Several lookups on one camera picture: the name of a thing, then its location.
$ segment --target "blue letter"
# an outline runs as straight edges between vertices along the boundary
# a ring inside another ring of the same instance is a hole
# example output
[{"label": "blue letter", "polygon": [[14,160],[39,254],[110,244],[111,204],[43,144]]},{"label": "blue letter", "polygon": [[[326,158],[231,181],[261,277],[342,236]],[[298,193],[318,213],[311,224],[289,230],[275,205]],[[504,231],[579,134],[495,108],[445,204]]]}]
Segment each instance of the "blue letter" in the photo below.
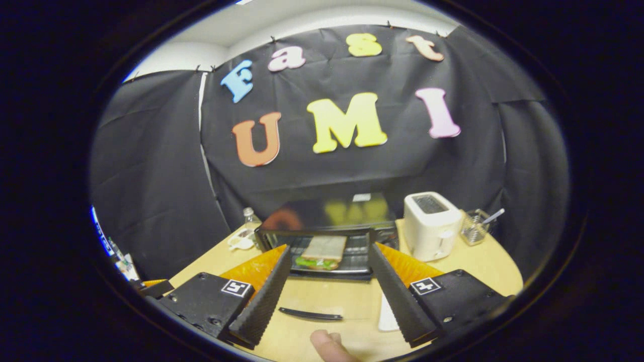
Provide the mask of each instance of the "blue letter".
[{"label": "blue letter", "polygon": [[220,83],[220,85],[228,87],[232,92],[233,103],[239,102],[252,89],[252,83],[244,82],[252,79],[251,71],[246,69],[251,65],[252,62],[248,59],[242,61],[235,67],[235,69],[228,73]]}]

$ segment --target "black curtain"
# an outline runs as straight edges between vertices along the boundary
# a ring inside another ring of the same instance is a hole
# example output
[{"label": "black curtain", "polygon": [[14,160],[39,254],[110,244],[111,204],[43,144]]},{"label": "black curtain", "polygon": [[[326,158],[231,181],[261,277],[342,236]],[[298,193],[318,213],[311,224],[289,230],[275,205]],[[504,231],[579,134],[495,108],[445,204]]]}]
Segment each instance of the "black curtain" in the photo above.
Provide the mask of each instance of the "black curtain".
[{"label": "black curtain", "polygon": [[123,84],[96,132],[91,201],[144,280],[174,276],[230,233],[200,150],[201,76],[169,71]]},{"label": "black curtain", "polygon": [[[353,57],[351,33],[371,33],[383,47]],[[425,59],[405,38],[421,35],[444,54]],[[270,55],[304,49],[306,63],[271,73]],[[239,103],[221,80],[242,60],[252,61],[253,89]],[[462,133],[434,139],[427,109],[415,91],[442,88]],[[315,154],[313,115],[307,105],[329,98],[346,111],[356,93],[378,95],[385,144]],[[384,191],[398,217],[403,198],[437,191],[465,210],[504,207],[498,239],[528,278],[556,245],[569,192],[567,156],[556,115],[537,83],[496,46],[460,26],[447,38],[385,26],[342,26],[305,32],[260,46],[208,76],[202,105],[202,144],[213,184],[231,227],[242,207],[260,217],[288,200]],[[255,149],[266,146],[261,116],[278,111],[280,151],[268,165],[247,167],[236,156],[231,129],[254,120]]]}]

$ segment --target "finger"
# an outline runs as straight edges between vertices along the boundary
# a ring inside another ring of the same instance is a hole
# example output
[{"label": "finger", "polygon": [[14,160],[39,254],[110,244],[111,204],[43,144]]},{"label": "finger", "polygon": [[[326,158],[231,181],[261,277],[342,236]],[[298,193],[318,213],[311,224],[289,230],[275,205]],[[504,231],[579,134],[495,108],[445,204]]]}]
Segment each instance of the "finger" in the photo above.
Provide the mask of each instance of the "finger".
[{"label": "finger", "polygon": [[341,344],[334,341],[325,330],[316,330],[311,333],[311,343],[325,362],[360,362],[351,356]]},{"label": "finger", "polygon": [[340,337],[340,333],[329,333],[328,334],[331,339],[333,339],[333,342],[336,342],[339,345],[342,345],[342,337]]}]

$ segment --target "letter m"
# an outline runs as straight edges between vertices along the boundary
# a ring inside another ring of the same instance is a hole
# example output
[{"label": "letter m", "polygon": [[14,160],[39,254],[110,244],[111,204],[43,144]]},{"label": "letter m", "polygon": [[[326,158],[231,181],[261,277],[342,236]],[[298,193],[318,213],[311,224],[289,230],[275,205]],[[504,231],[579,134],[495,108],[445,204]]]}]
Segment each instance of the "letter m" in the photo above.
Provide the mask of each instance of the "letter m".
[{"label": "letter m", "polygon": [[[356,128],[355,145],[358,147],[378,146],[387,142],[387,134],[380,129],[375,111],[377,100],[375,93],[358,93],[351,98],[346,113],[330,99],[309,103],[307,111],[313,113],[316,123],[317,142],[313,145],[313,152],[331,152],[336,149],[338,142],[344,148],[349,147]],[[331,138],[331,132],[337,141]]]}]

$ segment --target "black handle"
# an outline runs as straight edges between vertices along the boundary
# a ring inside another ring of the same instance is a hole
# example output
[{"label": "black handle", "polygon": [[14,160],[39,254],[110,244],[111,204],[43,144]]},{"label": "black handle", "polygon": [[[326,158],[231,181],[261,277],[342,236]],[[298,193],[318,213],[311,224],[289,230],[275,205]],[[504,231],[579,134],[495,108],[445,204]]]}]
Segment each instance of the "black handle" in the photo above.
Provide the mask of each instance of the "black handle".
[{"label": "black handle", "polygon": [[312,313],[304,312],[302,310],[288,309],[288,308],[279,308],[279,311],[282,313],[290,314],[296,317],[308,318],[308,319],[321,319],[325,321],[341,321],[342,316],[339,314],[323,314],[323,313]]}]

